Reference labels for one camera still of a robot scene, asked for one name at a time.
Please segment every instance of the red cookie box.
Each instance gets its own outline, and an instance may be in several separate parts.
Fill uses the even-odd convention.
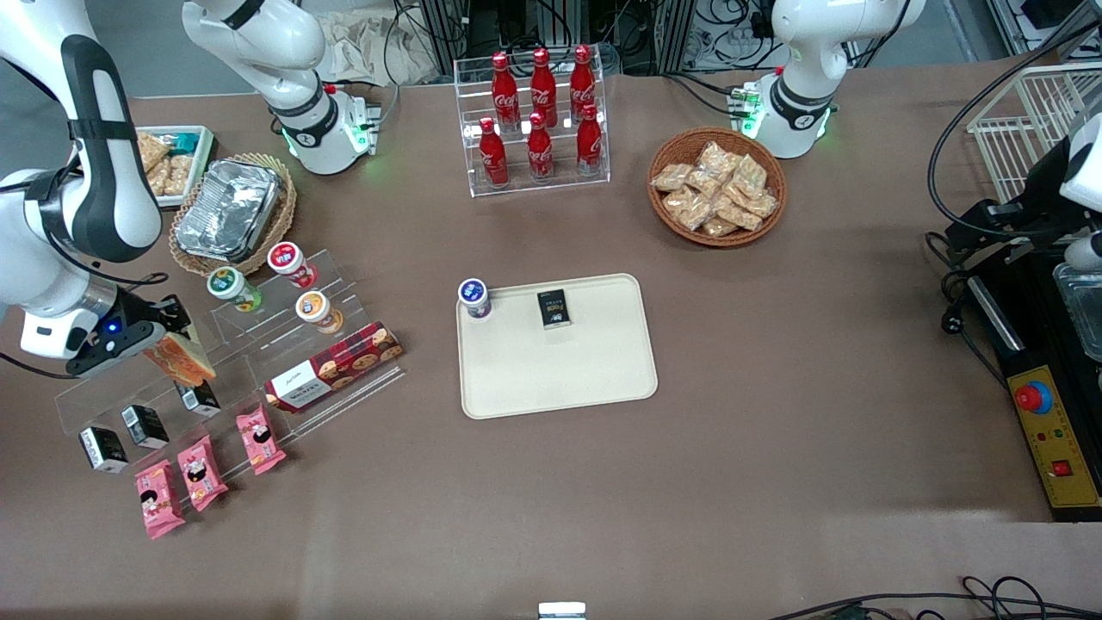
[[[395,336],[376,322],[269,381],[264,393],[273,407],[295,414],[401,355]]]

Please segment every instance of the table surface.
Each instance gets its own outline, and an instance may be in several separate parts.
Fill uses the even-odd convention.
[[[332,177],[292,162],[256,96],[134,101],[139,123],[205,124],[222,155],[292,166],[291,238],[358,279],[369,316],[408,346],[408,376],[150,542],[132,483],[89,471],[61,434],[64,387],[0,369],[3,612],[532,618],[577,599],[595,619],[767,618],[959,591],[970,573],[1102,607],[1102,525],[1048,522],[1008,400],[939,329],[941,269],[921,242],[944,225],[925,191],[930,148],[1005,66],[852,72],[827,135],[784,162],[785,219],[734,250],[691,244],[650,209],[653,152],[721,120],[659,78],[609,80],[612,183],[477,200],[449,87],[403,90],[380,154]],[[966,135],[946,149],[958,209],[990,193],[979,162]],[[173,279],[150,294],[214,305],[163,238],[115,271],[154,268]],[[653,398],[463,415],[458,281],[622,271],[642,287]],[[19,327],[7,322],[4,350]]]

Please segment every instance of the coca-cola bottle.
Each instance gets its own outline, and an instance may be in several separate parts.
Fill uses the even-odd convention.
[[[545,47],[537,47],[532,52],[536,70],[532,72],[532,109],[543,115],[548,127],[559,123],[559,111],[555,109],[554,76],[548,68],[551,54]]]
[[[494,109],[497,110],[497,121],[503,133],[520,132],[520,101],[517,100],[517,80],[509,73],[509,56],[505,52],[495,52],[494,81],[489,91],[494,96]]]
[[[570,75],[570,118],[574,126],[582,122],[582,108],[593,102],[593,69],[590,46],[574,47],[574,73]]]
[[[554,175],[554,162],[551,160],[551,135],[548,135],[543,115],[533,111],[528,117],[532,121],[532,132],[528,134],[528,165],[532,168],[532,181],[543,184]]]
[[[593,104],[582,107],[582,122],[577,126],[577,172],[582,176],[601,172],[601,126]]]
[[[494,131],[494,119],[485,116],[479,121],[483,137],[478,140],[478,151],[483,155],[483,166],[486,168],[486,177],[489,178],[489,186],[495,189],[509,184],[509,164],[505,161],[505,142],[501,137]]]

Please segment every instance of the woven tray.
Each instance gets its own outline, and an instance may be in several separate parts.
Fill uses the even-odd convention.
[[[769,217],[766,217],[761,227],[757,230],[738,229],[722,237],[710,237],[703,232],[690,230],[678,224],[670,213],[666,210],[666,206],[662,205],[662,192],[659,192],[650,184],[650,180],[671,163],[695,165],[696,157],[704,150],[704,144],[710,141],[715,141],[715,143],[728,152],[737,154],[749,153],[768,173],[765,185],[773,192],[774,197],[777,198],[777,209]],[[690,129],[689,131],[678,133],[662,144],[658,149],[658,152],[655,153],[653,161],[650,162],[650,173],[647,174],[647,193],[650,195],[650,206],[655,208],[655,213],[670,229],[689,240],[712,247],[734,247],[759,238],[777,225],[780,216],[785,213],[785,206],[788,204],[788,184],[785,182],[785,171],[781,170],[777,157],[773,156],[773,153],[765,146],[738,131],[720,127],[698,127],[696,129]]]
[[[180,246],[176,244],[176,228],[180,226],[180,219],[185,213],[187,213],[187,209],[195,204],[195,198],[199,195],[199,189],[203,188],[202,180],[195,184],[195,187],[192,188],[192,193],[187,194],[187,197],[184,199],[184,204],[180,206],[176,217],[172,220],[172,231],[169,235],[169,249],[172,252],[172,258],[175,259],[177,264],[192,273],[198,273],[203,276],[206,276],[210,271],[227,264],[236,267],[245,274],[256,271],[268,261],[268,250],[283,239],[283,235],[285,235],[288,229],[291,228],[291,220],[294,218],[294,200],[298,194],[294,189],[294,183],[291,181],[291,173],[288,171],[287,166],[283,165],[282,161],[262,153],[245,153],[227,159],[244,163],[255,163],[257,165],[263,165],[264,167],[274,170],[279,173],[280,178],[283,180],[283,188],[280,189],[279,197],[276,199],[276,206],[272,207],[272,213],[268,217],[268,222],[264,224],[264,229],[260,233],[260,244],[258,244],[252,254],[244,261],[233,263],[226,262],[225,260],[206,258],[205,255],[193,255],[184,252],[180,249]]]

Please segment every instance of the red emergency stop button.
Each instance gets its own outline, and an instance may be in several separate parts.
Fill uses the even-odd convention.
[[[1030,381],[1014,391],[1014,402],[1035,414],[1047,414],[1052,409],[1052,393],[1039,381]]]

